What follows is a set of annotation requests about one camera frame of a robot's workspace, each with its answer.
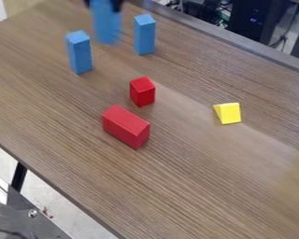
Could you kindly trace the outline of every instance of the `wooden table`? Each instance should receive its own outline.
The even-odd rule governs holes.
[[[76,76],[68,29],[87,12],[52,0],[0,23],[0,146],[120,238],[299,239],[299,60],[156,4],[155,54],[133,50],[133,16],[115,47],[93,46]],[[128,82],[147,75],[154,105]],[[212,105],[239,102],[221,126]],[[120,104],[151,123],[134,151],[101,128]]]

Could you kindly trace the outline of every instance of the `blue block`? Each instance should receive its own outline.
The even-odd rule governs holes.
[[[93,68],[90,36],[84,31],[76,31],[65,36],[70,66],[76,74]]]
[[[113,11],[111,0],[91,0],[95,39],[113,45],[120,39],[121,14]]]
[[[151,54],[155,51],[156,21],[150,14],[134,17],[134,49],[138,55]]]

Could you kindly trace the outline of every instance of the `cable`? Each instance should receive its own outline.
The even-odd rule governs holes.
[[[279,39],[278,39],[276,42],[274,42],[273,44],[271,44],[269,47],[276,49],[276,48],[280,45],[280,43],[281,43],[285,38],[287,38],[286,35],[287,35],[287,33],[291,30],[291,28],[292,28],[292,24],[293,24],[293,22],[295,21],[297,15],[298,15],[298,13],[299,13],[298,7],[297,7],[297,9],[295,10],[295,13],[293,14],[291,23],[289,24],[289,26],[288,26],[288,28],[286,29],[285,33],[282,34],[282,35],[279,37]]]
[[[282,52],[284,52],[284,49],[285,49],[285,47],[286,47],[287,40],[288,40],[288,37],[286,37],[286,38],[284,39],[283,47],[281,48],[281,51],[282,51]]]
[[[167,7],[171,7],[173,5],[179,5],[179,0],[172,0],[166,4]]]
[[[221,9],[221,11],[222,11],[222,10],[226,10],[226,11],[232,12],[231,9],[229,9],[229,8],[227,8],[227,7],[225,7],[225,6],[220,6],[220,9]]]

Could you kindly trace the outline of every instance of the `red cube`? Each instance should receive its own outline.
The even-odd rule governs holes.
[[[103,129],[133,149],[138,149],[150,138],[150,124],[139,116],[113,105],[102,115]]]
[[[155,92],[155,85],[147,77],[130,81],[130,97],[138,107],[154,103]]]

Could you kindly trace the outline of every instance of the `yellow wedge block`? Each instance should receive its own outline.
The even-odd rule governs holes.
[[[221,124],[238,123],[242,120],[239,103],[227,103],[213,106]]]

